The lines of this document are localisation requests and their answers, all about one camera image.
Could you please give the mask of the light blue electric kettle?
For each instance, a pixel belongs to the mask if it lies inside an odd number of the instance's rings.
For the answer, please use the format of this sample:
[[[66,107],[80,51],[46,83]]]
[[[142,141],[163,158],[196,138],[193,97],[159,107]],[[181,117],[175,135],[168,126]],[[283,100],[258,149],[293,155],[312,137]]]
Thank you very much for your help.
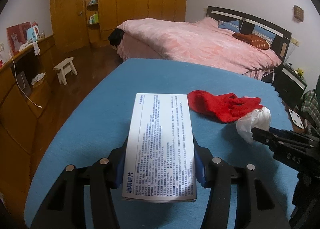
[[[39,27],[38,25],[34,25],[27,29],[27,42],[37,42],[39,37]]]

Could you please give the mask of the dark wooden headboard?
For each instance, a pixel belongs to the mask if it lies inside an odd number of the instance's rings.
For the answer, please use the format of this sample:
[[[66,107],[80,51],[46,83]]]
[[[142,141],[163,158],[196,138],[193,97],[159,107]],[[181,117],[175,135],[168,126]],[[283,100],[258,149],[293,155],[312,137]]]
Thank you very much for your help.
[[[221,7],[208,6],[206,17],[214,18],[217,21],[238,20],[239,31],[242,34],[251,34],[255,26],[259,26],[265,31],[275,34],[271,49],[280,58],[282,63],[285,61],[292,37],[292,33],[286,29],[259,17]]]

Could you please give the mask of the white bathroom scale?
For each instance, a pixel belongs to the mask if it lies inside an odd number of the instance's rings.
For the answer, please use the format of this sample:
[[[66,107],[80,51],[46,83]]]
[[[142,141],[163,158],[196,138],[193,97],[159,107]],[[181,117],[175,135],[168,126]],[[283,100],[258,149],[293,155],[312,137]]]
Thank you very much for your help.
[[[289,115],[290,115],[291,120],[293,121],[294,125],[296,125],[300,129],[304,129],[303,121],[300,118],[300,115],[298,115],[298,113],[296,113],[293,110],[289,109]]]

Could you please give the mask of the small white wooden stool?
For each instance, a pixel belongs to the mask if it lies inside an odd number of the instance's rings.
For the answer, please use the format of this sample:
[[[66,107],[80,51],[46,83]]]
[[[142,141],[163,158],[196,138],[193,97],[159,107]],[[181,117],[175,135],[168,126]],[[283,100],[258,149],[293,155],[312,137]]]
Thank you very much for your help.
[[[60,85],[67,85],[66,75],[68,73],[71,72],[75,76],[78,75],[78,72],[73,64],[73,60],[73,57],[66,58],[65,60],[53,67],[53,70],[57,72],[57,77]]]

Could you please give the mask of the wooden side desk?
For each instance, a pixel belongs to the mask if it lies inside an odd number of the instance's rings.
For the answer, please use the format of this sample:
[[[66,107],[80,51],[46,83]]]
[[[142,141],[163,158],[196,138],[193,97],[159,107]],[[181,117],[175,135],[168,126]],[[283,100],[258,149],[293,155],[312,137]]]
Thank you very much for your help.
[[[50,98],[54,79],[53,35],[38,42],[40,54],[33,46],[17,53],[1,67],[1,197],[10,215],[23,222],[26,198],[30,187],[30,161],[37,121]],[[18,87],[14,68],[30,71],[34,77],[45,73],[40,85],[27,99]]]

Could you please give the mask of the red knitted glove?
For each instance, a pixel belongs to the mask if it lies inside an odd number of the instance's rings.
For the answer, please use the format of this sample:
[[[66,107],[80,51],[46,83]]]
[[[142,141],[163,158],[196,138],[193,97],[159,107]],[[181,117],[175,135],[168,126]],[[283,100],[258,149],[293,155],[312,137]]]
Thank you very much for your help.
[[[213,95],[206,91],[192,91],[187,94],[188,104],[192,111],[215,117],[222,123],[237,121],[253,110],[263,108],[258,97],[238,98],[233,93]]]

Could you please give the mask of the black garment on bed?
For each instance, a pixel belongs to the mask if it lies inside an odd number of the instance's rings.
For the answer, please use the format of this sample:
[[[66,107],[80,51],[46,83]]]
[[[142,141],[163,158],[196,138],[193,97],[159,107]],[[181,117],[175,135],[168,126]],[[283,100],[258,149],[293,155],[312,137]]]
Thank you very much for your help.
[[[116,28],[109,36],[108,41],[111,46],[118,47],[123,39],[125,32],[119,28]]]

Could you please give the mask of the plaid shirt on chair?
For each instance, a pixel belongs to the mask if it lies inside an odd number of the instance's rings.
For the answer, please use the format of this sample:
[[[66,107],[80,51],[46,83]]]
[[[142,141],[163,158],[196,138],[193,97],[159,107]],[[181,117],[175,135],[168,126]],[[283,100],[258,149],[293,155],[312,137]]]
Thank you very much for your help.
[[[303,95],[300,112],[319,132],[319,96],[315,89]]]

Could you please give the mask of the blue table cloth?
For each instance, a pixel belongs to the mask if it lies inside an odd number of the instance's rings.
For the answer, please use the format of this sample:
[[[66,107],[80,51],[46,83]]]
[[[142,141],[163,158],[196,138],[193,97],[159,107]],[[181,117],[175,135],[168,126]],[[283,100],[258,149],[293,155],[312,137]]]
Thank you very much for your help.
[[[258,97],[271,111],[271,125],[290,130],[289,120],[274,87],[262,81],[218,68],[179,61],[129,59],[109,74],[75,109],[46,150],[32,180],[24,209],[31,225],[41,202],[62,170],[68,165],[90,166],[128,135],[137,93],[188,94],[194,90],[214,95],[233,93]],[[297,172],[272,157],[261,143],[248,144],[234,124],[221,124],[195,112],[190,114],[195,139],[233,166],[256,166],[261,180],[277,197],[286,215],[294,206],[292,197]]]

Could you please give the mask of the right wall lamp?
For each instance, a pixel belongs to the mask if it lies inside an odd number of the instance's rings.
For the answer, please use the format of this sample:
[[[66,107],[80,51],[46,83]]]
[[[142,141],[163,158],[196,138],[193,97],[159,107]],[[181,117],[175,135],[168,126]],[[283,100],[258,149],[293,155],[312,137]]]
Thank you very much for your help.
[[[294,5],[294,7],[293,7],[293,18],[295,20],[297,20],[298,22],[304,21],[304,11],[298,5]]]

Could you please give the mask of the black bedside nightstand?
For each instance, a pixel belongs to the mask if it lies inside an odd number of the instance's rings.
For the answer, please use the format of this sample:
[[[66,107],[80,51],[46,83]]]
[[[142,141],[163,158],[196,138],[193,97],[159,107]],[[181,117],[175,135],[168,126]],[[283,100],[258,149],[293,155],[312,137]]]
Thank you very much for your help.
[[[275,70],[272,86],[286,105],[295,108],[308,85],[288,64],[283,64]]]

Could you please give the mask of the white plastic bag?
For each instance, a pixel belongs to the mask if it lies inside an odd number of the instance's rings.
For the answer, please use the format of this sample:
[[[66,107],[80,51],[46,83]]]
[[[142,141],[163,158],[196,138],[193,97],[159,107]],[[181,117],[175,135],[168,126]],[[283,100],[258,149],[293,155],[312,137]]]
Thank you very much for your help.
[[[239,118],[236,121],[236,131],[249,144],[253,140],[253,128],[258,128],[264,131],[269,131],[271,122],[270,110],[263,106],[261,109],[255,109],[247,115]]]

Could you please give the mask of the pink bed quilt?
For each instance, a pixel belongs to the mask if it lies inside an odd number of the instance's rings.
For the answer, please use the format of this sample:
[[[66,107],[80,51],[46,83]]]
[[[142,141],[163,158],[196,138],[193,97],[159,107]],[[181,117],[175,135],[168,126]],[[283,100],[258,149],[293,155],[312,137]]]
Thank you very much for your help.
[[[219,68],[262,79],[281,65],[270,48],[262,50],[233,37],[216,20],[196,23],[145,18],[127,20],[117,27],[123,34],[117,53],[123,59],[163,59]]]

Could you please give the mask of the white printed cardboard box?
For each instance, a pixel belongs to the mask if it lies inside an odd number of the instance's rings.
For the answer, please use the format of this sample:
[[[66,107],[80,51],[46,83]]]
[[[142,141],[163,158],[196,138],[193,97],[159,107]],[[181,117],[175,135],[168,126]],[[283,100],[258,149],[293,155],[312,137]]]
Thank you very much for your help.
[[[155,203],[196,200],[194,141],[187,95],[136,94],[122,197]]]

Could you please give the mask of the brown dotted pillow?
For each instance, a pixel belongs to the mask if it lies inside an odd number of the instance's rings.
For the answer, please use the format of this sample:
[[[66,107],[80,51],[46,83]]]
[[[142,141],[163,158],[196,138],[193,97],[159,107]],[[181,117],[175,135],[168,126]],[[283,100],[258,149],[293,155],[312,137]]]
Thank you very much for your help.
[[[271,45],[263,38],[259,37],[255,34],[241,34],[241,33],[233,33],[233,38],[236,38],[240,41],[243,41],[255,48],[258,48],[260,50],[268,50]]]

